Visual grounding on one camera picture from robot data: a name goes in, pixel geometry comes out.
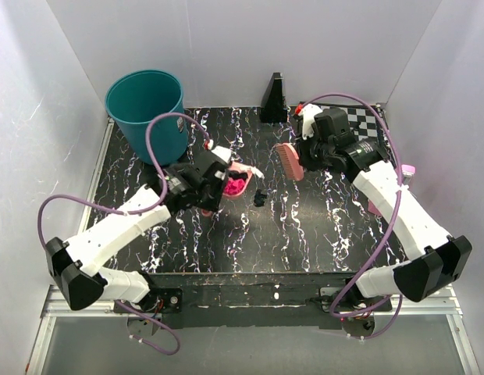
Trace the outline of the pink dustpan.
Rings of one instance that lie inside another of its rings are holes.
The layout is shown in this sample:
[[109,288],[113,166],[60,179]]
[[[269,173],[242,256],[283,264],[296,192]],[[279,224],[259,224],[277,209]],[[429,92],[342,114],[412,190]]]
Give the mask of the pink dustpan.
[[210,216],[219,209],[223,198],[234,200],[240,198],[251,178],[252,168],[240,162],[232,162],[224,170],[215,170],[208,176],[207,195],[203,197],[201,212],[203,216]]

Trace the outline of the pink hand brush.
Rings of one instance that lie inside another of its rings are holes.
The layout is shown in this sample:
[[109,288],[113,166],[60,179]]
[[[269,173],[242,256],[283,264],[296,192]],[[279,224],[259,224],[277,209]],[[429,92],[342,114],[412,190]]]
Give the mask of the pink hand brush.
[[290,143],[280,143],[275,145],[275,149],[280,157],[286,178],[289,180],[300,181],[304,178],[304,170],[299,163],[299,156]]

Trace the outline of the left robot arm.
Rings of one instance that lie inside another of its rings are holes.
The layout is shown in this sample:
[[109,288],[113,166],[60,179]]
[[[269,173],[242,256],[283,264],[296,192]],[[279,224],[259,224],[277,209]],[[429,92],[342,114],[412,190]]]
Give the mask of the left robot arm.
[[175,163],[142,185],[118,209],[90,229],[66,240],[44,244],[48,272],[69,307],[86,309],[100,299],[124,300],[143,313],[158,303],[158,293],[145,273],[111,270],[106,263],[152,227],[192,207],[214,212],[228,181],[232,154],[216,146],[193,163]]

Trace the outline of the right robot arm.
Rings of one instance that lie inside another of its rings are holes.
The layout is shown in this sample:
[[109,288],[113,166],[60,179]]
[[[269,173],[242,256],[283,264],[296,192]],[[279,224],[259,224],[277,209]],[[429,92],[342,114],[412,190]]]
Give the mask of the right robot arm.
[[385,220],[394,219],[393,232],[407,261],[365,271],[345,291],[346,303],[363,310],[375,297],[400,294],[413,302],[455,282],[472,252],[470,241],[441,227],[418,203],[397,172],[385,148],[374,139],[359,141],[345,111],[308,104],[297,111],[299,163],[310,171],[342,173]]

